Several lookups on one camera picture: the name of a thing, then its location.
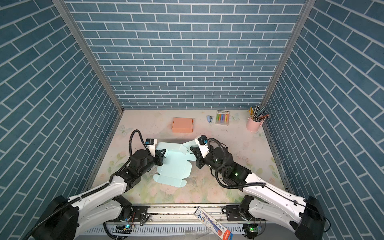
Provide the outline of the light blue cardboard box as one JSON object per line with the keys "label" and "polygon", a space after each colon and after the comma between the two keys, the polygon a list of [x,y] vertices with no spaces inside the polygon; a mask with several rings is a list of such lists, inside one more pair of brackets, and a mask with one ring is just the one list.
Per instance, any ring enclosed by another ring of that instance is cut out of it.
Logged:
{"label": "light blue cardboard box", "polygon": [[155,182],[177,188],[187,184],[186,178],[191,174],[191,162],[196,160],[190,147],[196,147],[195,141],[183,144],[160,142],[157,150],[165,150],[163,165],[157,167],[157,173],[153,176]]}

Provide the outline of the pink cardboard box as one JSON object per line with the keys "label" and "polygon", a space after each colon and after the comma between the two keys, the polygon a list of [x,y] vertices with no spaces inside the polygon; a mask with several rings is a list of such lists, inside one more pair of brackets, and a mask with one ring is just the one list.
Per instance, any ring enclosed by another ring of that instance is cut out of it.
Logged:
{"label": "pink cardboard box", "polygon": [[174,118],[172,124],[173,133],[192,133],[194,119],[192,118]]}

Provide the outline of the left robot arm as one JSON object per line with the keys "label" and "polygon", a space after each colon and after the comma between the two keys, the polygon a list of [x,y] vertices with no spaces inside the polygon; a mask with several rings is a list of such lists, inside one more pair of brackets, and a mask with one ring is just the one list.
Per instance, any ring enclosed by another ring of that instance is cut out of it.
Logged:
{"label": "left robot arm", "polygon": [[73,240],[88,228],[109,220],[130,220],[132,204],[122,194],[135,187],[152,167],[162,166],[166,154],[166,150],[156,149],[156,139],[141,143],[144,148],[135,153],[129,147],[128,161],[106,183],[76,196],[53,199],[23,238]]}

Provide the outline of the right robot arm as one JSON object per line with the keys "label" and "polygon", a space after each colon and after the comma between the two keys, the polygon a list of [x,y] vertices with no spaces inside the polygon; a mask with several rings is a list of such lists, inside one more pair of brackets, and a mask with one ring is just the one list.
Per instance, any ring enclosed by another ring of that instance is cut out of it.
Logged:
{"label": "right robot arm", "polygon": [[243,218],[278,224],[294,232],[299,240],[321,240],[331,229],[331,222],[315,197],[299,197],[264,181],[236,163],[228,148],[217,139],[202,135],[195,138],[195,143],[190,149],[196,157],[196,166],[210,167],[222,188],[245,193],[239,206]]}

